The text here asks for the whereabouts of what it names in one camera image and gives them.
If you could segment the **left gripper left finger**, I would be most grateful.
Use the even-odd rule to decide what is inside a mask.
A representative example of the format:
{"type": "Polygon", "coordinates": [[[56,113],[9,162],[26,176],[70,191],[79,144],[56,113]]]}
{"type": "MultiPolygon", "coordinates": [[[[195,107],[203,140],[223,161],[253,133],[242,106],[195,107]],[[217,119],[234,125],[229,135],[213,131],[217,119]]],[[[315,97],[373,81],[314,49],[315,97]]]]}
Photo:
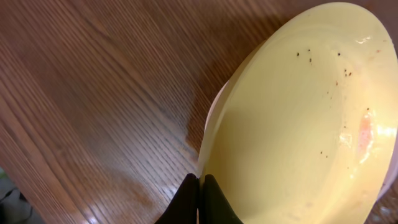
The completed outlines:
{"type": "Polygon", "coordinates": [[[196,224],[198,196],[199,181],[194,174],[189,173],[155,224],[196,224]]]}

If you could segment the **white front plate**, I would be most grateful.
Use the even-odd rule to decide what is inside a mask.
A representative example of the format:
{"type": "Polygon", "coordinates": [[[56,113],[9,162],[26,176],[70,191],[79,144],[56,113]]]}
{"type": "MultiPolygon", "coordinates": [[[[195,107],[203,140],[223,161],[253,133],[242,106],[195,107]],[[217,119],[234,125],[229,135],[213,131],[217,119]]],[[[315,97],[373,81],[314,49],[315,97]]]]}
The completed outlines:
{"type": "MultiPolygon", "coordinates": [[[[209,109],[209,112],[207,114],[206,117],[206,122],[205,122],[205,129],[207,128],[208,122],[210,120],[210,116],[212,115],[214,108],[224,90],[224,88],[227,86],[228,82],[226,82],[223,87],[221,88],[221,90],[218,92],[218,94],[216,95],[215,99],[213,100],[211,107],[209,109]]],[[[384,178],[384,181],[382,183],[382,187],[380,189],[380,192],[377,196],[376,201],[380,200],[385,194],[386,192],[391,188],[391,186],[394,184],[395,179],[397,178],[397,138],[396,138],[396,142],[394,144],[394,150],[392,153],[392,157],[391,157],[391,161],[389,164],[389,168],[387,170],[387,174],[384,178]]]]}

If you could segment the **yellow-green plate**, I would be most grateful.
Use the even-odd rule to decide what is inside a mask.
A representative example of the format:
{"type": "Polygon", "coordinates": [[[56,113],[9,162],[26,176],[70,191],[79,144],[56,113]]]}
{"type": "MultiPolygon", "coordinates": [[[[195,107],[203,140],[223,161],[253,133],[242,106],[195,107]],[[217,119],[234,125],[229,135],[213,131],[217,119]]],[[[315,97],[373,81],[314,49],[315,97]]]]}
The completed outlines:
{"type": "Polygon", "coordinates": [[[397,55],[346,2],[297,15],[227,82],[198,167],[244,223],[363,223],[397,135],[397,55]]]}

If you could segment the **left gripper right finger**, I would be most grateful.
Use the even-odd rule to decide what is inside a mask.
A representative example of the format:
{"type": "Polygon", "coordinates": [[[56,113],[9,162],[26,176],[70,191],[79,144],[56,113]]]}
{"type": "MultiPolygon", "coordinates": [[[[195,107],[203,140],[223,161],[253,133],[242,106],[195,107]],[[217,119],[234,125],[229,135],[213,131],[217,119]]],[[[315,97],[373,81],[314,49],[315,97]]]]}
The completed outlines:
{"type": "Polygon", "coordinates": [[[201,222],[243,224],[233,211],[213,175],[206,175],[201,189],[201,222]]]}

